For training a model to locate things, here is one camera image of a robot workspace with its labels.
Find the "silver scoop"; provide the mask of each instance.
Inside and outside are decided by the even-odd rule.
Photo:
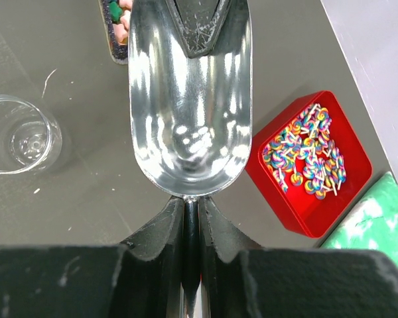
[[[232,0],[215,47],[197,58],[186,57],[165,0],[134,1],[130,23],[131,133],[138,165],[156,186],[178,197],[223,190],[245,168],[251,148],[247,1]]]

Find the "lollipop stick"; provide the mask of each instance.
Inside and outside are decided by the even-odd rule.
[[[334,191],[334,195],[335,195],[335,196],[338,196],[338,192],[336,191],[336,187],[335,187],[335,185],[334,185],[333,180],[330,180],[330,183],[332,184],[332,189],[333,189],[333,191]]]

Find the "pink object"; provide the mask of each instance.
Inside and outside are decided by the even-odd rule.
[[[127,8],[131,10],[131,8],[133,7],[133,0],[119,0],[119,6],[121,8]]]
[[[123,16],[120,18],[120,21],[124,25],[125,30],[130,29],[130,17],[131,17],[131,12],[125,10]]]
[[[118,41],[118,43],[123,43],[126,38],[128,38],[128,32],[125,30],[123,24],[113,25],[113,33]]]

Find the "lollipop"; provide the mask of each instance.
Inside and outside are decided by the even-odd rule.
[[[283,136],[286,136],[286,135],[289,133],[289,131],[291,131],[291,129],[292,129],[292,124],[289,123],[289,124],[280,132],[280,134],[283,135]]]
[[[305,146],[305,147],[314,147],[314,143],[315,143],[314,139],[309,138],[309,137],[305,138],[302,141],[302,145]]]
[[[304,170],[302,171],[302,173],[304,174],[304,177],[307,179],[314,179],[315,178],[315,173],[314,171],[312,171],[309,167],[304,167]]]
[[[335,184],[339,184],[339,177],[337,170],[332,170],[332,179]]]
[[[304,181],[304,177],[300,172],[295,172],[291,175],[291,182],[295,187],[300,186]]]
[[[320,131],[324,131],[324,132],[328,133],[331,123],[332,123],[332,119],[331,118],[326,118],[326,119],[320,121],[320,124],[319,124],[318,128],[320,129]]]
[[[270,147],[273,149],[273,150],[280,150],[280,149],[282,149],[282,147],[283,147],[283,145],[282,145],[282,142],[283,141],[283,137],[281,136],[281,135],[277,135],[275,138],[274,138],[274,140],[272,140],[271,142],[270,142]]]
[[[326,191],[322,190],[317,190],[316,193],[316,198],[319,200],[323,200],[326,197]]]
[[[321,190],[323,187],[323,181],[317,178],[312,179],[311,181],[312,183],[312,187],[314,188],[314,190],[318,191]]]
[[[307,194],[314,194],[316,191],[316,190],[314,190],[314,187],[312,186],[311,180],[305,181],[304,187],[305,187],[305,192],[307,192]]]
[[[325,182],[326,182],[326,186],[332,187],[332,189],[334,191],[334,195],[338,195],[338,192],[336,191],[336,187],[334,186],[333,177],[332,176],[327,176]]]
[[[310,111],[310,108],[307,107],[306,109],[304,109],[300,114],[299,114],[299,119],[304,119],[306,117],[306,115],[308,114],[308,112]]]
[[[282,168],[285,165],[286,158],[281,156],[281,152],[274,151],[271,155],[271,165],[273,168]]]
[[[305,158],[305,164],[312,171],[318,171],[318,158],[317,156],[308,156]]]
[[[328,160],[324,161],[324,174],[329,176],[331,172],[332,172],[332,166],[330,165],[329,161]]]
[[[340,154],[339,157],[338,157],[338,163],[339,163],[339,166],[340,166],[341,168],[344,167],[344,156],[342,156],[341,154]]]
[[[316,146],[316,153],[317,154],[322,154],[323,153],[323,145],[320,144],[320,141],[316,141],[315,142],[315,146]]]
[[[299,120],[299,119],[295,119],[293,122],[292,122],[292,129],[291,129],[291,132],[293,133],[293,134],[300,134],[300,128],[302,127],[302,123],[301,123],[301,121]]]
[[[339,168],[339,162],[338,162],[339,148],[338,147],[333,148],[332,152],[330,153],[330,156],[332,157],[333,161],[335,162],[336,167]]]
[[[269,144],[265,145],[264,149],[263,149],[263,155],[265,155],[266,153],[268,153],[269,151],[271,151],[271,147]]]
[[[306,157],[310,156],[312,153],[312,147],[302,147],[299,151],[297,158],[299,160],[304,160]]]
[[[329,145],[328,141],[326,140],[326,138],[323,137],[322,133],[318,135],[318,142],[322,145],[322,148],[327,148]]]
[[[316,119],[318,121],[323,121],[324,119],[328,119],[328,118],[329,118],[329,112],[328,112],[327,108],[325,108],[325,107],[321,108],[316,114]]]
[[[286,174],[281,169],[274,170],[274,172],[273,172],[273,177],[277,181],[284,180],[285,176],[286,176]]]
[[[292,170],[295,168],[295,161],[289,159],[286,160],[287,161],[287,165],[286,167],[283,166],[283,170],[286,172],[292,172]]]
[[[320,131],[320,135],[326,141],[326,143],[328,143],[328,141],[330,140],[330,134],[328,133],[328,131]]]
[[[269,151],[266,154],[263,155],[263,159],[265,163],[270,163],[271,161],[271,155],[273,154],[273,151]]]

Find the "green cloth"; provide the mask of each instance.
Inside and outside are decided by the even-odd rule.
[[[365,193],[321,247],[379,250],[398,266],[398,185],[391,172]]]

